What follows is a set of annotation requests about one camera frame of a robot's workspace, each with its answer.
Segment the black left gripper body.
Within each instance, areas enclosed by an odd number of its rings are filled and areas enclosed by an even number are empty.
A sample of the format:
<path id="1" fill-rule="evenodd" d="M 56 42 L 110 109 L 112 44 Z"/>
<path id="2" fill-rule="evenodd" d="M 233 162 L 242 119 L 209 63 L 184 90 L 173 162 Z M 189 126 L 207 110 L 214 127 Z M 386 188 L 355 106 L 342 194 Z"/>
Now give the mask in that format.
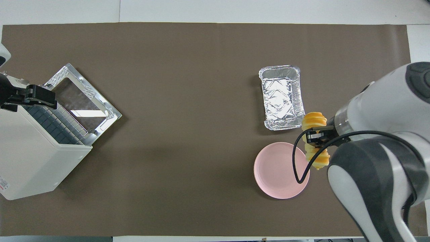
<path id="1" fill-rule="evenodd" d="M 54 92 L 33 84 L 25 88 L 15 87 L 8 77 L 8 75 L 1 74 L 1 109 L 11 112 L 17 112 L 18 106 L 46 106 L 50 109 L 57 109 L 57 100 Z"/>

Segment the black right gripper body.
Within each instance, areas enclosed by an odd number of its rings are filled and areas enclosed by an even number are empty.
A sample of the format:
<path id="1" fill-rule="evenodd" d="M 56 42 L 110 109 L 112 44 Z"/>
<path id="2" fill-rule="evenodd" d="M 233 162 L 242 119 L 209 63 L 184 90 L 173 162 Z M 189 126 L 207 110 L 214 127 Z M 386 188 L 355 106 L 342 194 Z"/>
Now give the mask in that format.
<path id="1" fill-rule="evenodd" d="M 304 141 L 312 147 L 321 148 L 338 136 L 339 133 L 333 125 L 312 127 L 305 131 Z"/>

